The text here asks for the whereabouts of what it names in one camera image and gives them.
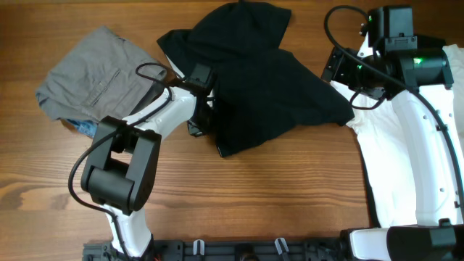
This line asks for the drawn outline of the black shorts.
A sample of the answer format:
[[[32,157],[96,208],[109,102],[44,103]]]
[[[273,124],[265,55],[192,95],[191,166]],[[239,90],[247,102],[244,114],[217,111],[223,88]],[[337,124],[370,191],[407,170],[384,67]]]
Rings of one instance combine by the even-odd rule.
[[[354,117],[333,87],[280,49],[291,10],[237,1],[210,12],[192,29],[171,30],[157,41],[186,76],[197,64],[217,74],[212,129],[221,157],[277,138],[298,125]]]

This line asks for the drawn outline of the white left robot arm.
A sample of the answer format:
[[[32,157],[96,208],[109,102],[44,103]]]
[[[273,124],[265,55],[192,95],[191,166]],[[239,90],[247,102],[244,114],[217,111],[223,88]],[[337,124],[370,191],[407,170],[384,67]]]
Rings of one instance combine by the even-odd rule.
[[[81,188],[92,209],[104,212],[113,238],[86,245],[84,260],[154,260],[144,205],[154,187],[162,141],[180,124],[199,128],[210,109],[208,87],[178,83],[121,120],[105,117],[81,162]]]

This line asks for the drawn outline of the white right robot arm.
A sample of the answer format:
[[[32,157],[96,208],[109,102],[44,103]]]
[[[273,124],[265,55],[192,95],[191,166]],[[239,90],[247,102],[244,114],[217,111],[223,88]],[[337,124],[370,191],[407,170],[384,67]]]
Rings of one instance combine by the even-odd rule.
[[[333,46],[323,79],[392,103],[405,135],[416,192],[414,225],[342,231],[343,260],[461,260],[463,153],[450,62],[435,38],[413,32],[410,6],[363,12],[358,51]]]

